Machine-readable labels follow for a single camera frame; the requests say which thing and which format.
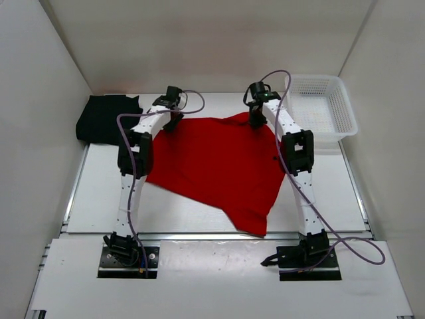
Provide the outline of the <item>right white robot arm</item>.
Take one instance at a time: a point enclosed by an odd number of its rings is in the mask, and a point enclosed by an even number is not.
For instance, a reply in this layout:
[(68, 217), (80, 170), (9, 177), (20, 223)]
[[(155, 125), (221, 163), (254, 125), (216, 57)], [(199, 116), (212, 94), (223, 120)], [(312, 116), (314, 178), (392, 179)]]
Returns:
[(296, 124), (283, 107), (283, 101), (262, 81), (252, 83), (243, 97), (243, 103), (249, 107), (248, 119), (252, 127), (258, 128), (266, 122), (273, 124), (281, 166), (292, 184), (298, 212), (299, 245), (290, 251), (303, 264), (312, 266), (329, 248), (325, 227), (314, 206), (314, 137), (312, 131)]

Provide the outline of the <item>red t shirt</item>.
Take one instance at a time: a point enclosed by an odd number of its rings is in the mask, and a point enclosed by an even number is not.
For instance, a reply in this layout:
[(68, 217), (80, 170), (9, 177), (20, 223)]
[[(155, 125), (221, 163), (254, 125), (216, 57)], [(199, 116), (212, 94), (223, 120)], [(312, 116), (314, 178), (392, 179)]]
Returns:
[(147, 182), (221, 209), (235, 228), (263, 237), (284, 179), (275, 135), (248, 113), (188, 118), (153, 141)]

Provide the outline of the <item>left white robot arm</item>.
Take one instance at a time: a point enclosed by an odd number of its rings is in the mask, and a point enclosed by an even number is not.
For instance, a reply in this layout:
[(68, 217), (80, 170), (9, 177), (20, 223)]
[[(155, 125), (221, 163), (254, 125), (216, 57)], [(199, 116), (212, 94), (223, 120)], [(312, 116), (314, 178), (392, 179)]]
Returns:
[(109, 253), (124, 267), (148, 269), (148, 256), (138, 237), (137, 221), (141, 190), (153, 169), (153, 140), (162, 129), (173, 129), (183, 118), (180, 103), (187, 94), (169, 86), (145, 114), (120, 114), (116, 122), (120, 132), (118, 168), (121, 175), (117, 221), (110, 236), (104, 237)]

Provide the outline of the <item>black t shirt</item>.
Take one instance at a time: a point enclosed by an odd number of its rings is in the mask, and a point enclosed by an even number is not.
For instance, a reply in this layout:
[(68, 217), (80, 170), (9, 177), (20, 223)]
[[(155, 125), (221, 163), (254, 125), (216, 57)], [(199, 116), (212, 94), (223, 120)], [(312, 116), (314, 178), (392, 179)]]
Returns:
[(122, 138), (117, 117), (142, 113), (139, 96), (91, 95), (76, 123), (76, 138), (88, 144), (118, 146)]

